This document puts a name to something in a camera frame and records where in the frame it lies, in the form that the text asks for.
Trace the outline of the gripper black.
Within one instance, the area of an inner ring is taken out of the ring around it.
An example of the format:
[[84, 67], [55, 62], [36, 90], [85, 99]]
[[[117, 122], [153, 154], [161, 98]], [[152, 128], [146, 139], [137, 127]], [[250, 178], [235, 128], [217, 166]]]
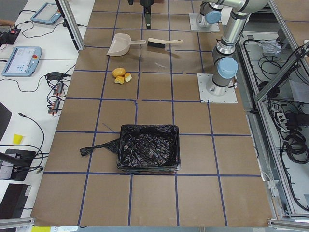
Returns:
[[140, 5], [144, 7], [145, 25], [147, 29], [151, 29], [151, 6], [154, 0], [140, 0]]

